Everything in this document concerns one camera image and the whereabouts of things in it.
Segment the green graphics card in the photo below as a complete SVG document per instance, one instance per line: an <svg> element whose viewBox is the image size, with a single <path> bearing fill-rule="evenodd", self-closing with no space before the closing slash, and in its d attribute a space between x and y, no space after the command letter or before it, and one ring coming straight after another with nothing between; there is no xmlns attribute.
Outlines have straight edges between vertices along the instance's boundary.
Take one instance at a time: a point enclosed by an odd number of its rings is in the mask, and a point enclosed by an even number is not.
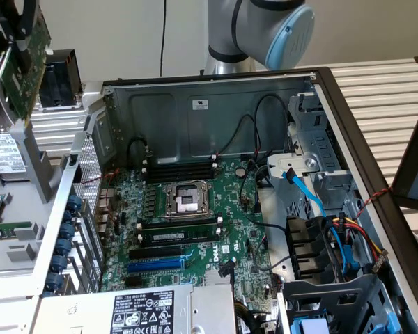
<svg viewBox="0 0 418 334"><path fill-rule="evenodd" d="M20 69L13 47L0 55L0 115L7 123L30 117L45 73L47 48L51 44L45 18L36 16L33 32L26 50L29 53L29 70Z"/></svg>

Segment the grey plastic drive cage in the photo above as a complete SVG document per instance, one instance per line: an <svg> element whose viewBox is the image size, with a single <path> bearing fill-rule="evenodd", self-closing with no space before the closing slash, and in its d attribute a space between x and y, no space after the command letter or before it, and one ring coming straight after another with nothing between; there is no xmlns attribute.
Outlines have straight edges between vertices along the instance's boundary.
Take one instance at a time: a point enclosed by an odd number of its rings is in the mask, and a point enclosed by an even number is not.
<svg viewBox="0 0 418 334"><path fill-rule="evenodd" d="M382 281L367 274L344 283L285 282L278 334L404 334Z"/></svg>

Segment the silver USB port stack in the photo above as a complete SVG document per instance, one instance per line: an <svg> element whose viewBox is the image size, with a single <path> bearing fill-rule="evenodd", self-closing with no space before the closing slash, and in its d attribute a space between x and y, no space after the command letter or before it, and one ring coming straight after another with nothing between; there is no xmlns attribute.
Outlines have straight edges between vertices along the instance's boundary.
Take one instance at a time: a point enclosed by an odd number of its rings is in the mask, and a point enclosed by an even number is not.
<svg viewBox="0 0 418 334"><path fill-rule="evenodd" d="M104 238L109 226L111 225L111 219L109 217L109 212L107 209L100 207L97 209L97 212L94 216L95 226L100 238Z"/></svg>

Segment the grey power supply unit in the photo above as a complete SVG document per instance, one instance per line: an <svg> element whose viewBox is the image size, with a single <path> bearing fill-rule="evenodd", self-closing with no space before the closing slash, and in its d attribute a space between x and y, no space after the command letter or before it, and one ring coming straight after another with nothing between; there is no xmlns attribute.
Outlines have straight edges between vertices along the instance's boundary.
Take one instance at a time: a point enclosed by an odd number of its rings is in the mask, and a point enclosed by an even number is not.
<svg viewBox="0 0 418 334"><path fill-rule="evenodd" d="M236 334L231 287L171 285L47 297L32 334Z"/></svg>

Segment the silver ethernet port block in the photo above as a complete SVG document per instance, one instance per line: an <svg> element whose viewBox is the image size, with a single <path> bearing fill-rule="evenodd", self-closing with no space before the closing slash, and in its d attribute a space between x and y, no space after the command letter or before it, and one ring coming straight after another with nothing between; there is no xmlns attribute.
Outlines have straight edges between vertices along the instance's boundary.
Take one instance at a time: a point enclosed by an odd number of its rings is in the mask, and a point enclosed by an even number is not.
<svg viewBox="0 0 418 334"><path fill-rule="evenodd" d="M112 200L114 197L114 189L103 189L100 192L99 198L98 198L98 208L99 209L112 209Z"/></svg>

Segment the black RAM slot row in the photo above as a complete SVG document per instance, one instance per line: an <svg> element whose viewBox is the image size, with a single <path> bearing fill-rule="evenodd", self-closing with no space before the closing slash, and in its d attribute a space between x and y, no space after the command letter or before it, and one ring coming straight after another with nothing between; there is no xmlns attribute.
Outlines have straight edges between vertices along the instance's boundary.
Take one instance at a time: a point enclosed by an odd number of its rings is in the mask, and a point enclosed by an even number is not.
<svg viewBox="0 0 418 334"><path fill-rule="evenodd" d="M223 223L218 224L215 218L205 218L205 219L197 219L197 220L191 219L191 220L184 220L184 221L160 221L159 223L144 223L143 225L142 224L140 225L140 228L137 228L136 240L137 240L137 235L143 230L177 228L177 227L195 226L195 225L216 225L217 227L222 228L221 237L223 236Z"/></svg>
<svg viewBox="0 0 418 334"><path fill-rule="evenodd" d="M213 162L144 164L141 178L149 184L211 180L215 177L217 164Z"/></svg>

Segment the metal CPU socket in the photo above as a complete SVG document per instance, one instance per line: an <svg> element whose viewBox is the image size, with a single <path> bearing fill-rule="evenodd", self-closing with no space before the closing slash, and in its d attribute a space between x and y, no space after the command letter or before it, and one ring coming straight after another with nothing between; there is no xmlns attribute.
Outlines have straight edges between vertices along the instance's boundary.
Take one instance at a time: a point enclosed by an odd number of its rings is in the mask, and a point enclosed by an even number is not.
<svg viewBox="0 0 418 334"><path fill-rule="evenodd" d="M174 182L163 188L165 194L162 218L183 220L206 218L214 214L212 184L205 180Z"/></svg>

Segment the blue expansion slot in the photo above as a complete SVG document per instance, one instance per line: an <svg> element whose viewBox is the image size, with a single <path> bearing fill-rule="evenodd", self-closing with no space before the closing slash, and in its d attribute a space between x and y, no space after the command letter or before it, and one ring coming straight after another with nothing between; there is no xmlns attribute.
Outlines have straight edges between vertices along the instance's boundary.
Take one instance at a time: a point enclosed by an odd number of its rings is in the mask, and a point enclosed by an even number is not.
<svg viewBox="0 0 418 334"><path fill-rule="evenodd" d="M128 273L183 269L187 260L188 256L155 258L151 260L137 260L127 264L126 268Z"/></svg>

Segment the silver chipset heatsink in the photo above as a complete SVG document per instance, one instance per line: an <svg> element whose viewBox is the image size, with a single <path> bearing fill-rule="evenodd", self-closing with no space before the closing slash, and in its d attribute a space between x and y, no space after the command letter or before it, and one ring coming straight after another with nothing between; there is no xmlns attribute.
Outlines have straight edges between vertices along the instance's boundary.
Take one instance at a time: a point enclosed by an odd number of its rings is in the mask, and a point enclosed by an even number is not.
<svg viewBox="0 0 418 334"><path fill-rule="evenodd" d="M218 270L206 270L203 276L205 286L227 285L231 283L230 275L221 277Z"/></svg>

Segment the silver hard disk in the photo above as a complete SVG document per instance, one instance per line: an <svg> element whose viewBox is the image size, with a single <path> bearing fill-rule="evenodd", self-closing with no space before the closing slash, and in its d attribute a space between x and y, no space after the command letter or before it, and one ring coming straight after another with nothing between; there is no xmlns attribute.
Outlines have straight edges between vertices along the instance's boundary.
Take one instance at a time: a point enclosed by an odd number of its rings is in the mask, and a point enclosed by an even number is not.
<svg viewBox="0 0 418 334"><path fill-rule="evenodd" d="M9 126L0 116L0 178L4 182L24 180L26 166Z"/></svg>

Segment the silver metal disk bay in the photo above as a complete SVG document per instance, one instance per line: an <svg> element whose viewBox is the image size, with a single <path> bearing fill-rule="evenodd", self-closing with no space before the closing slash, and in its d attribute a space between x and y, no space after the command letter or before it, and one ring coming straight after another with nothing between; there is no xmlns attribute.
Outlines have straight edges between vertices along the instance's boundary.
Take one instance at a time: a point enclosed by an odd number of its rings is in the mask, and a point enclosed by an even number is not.
<svg viewBox="0 0 418 334"><path fill-rule="evenodd" d="M274 198L267 198L266 205L282 219L321 215L313 200L284 179L283 173L291 168L321 200L327 214L345 212L354 218L362 201L319 97L315 93L298 93L290 97L288 110L292 116L288 124L291 151L268 158Z"/></svg>

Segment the black expansion slot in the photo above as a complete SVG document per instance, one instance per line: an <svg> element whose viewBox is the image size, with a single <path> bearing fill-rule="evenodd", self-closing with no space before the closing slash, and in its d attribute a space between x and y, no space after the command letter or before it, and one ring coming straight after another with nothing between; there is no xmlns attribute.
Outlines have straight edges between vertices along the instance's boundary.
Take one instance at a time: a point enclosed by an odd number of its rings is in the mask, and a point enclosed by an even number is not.
<svg viewBox="0 0 418 334"><path fill-rule="evenodd" d="M180 246L136 248L129 251L128 258L130 260L142 260L159 257L180 257L182 254L183 250Z"/></svg>

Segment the green motherboard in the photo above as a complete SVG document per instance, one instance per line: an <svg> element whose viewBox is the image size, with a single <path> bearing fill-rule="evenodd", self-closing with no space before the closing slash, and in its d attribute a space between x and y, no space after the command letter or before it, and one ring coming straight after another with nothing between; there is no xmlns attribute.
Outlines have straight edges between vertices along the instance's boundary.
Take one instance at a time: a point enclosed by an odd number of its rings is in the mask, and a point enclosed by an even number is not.
<svg viewBox="0 0 418 334"><path fill-rule="evenodd" d="M244 303L259 315L270 314L277 300L281 282L270 268L267 230L261 216L256 189L256 174L239 159L216 162L215 177L205 180L212 184L212 203L215 218L223 223L219 241L183 244L181 256L188 256L183 269L128 273L128 253L142 247L136 231L144 223L184 221L162 218L165 194L163 188L171 183L149 184L141 178L140 170L119 170L106 180L102 189L114 189L112 209L107 209L111 225L103 244L105 265L100 289L110 292L124 289L165 287L167 285L205 286L206 270L218 270L221 277L228 274L235 300ZM235 176L235 169L246 169L244 179Z"/></svg>

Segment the open metal PC case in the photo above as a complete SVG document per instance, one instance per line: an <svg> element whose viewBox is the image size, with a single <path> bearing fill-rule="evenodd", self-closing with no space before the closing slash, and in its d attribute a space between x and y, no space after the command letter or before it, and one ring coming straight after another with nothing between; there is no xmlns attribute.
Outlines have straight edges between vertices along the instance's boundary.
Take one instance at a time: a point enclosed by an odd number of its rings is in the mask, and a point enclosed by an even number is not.
<svg viewBox="0 0 418 334"><path fill-rule="evenodd" d="M290 97L319 97L343 157L353 175L362 204L354 218L329 215L319 198L305 187L293 169L283 173L290 184L313 200L321 211L320 229L334 269L333 283L363 275L377 276L385 286L404 334L418 334L418 245L396 204L392 182L376 163L382 148L370 148L332 73L254 74L222 79L186 79L106 83L96 119L68 155L62 179L64 199L52 219L57 225L53 255L70 195L82 199L82 210L71 212L76 233L63 284L47 297L103 293L104 238L98 236L95 213L106 180L117 171L141 170L144 164L213 162L239 159L256 174L261 216L267 230L270 268L281 287L270 314L259 315L234 302L236 334L278 334L278 295L295 279L286 242L287 218L266 205L274 198L268 158L291 151L288 124ZM208 110L194 111L192 100L208 100Z"/></svg>

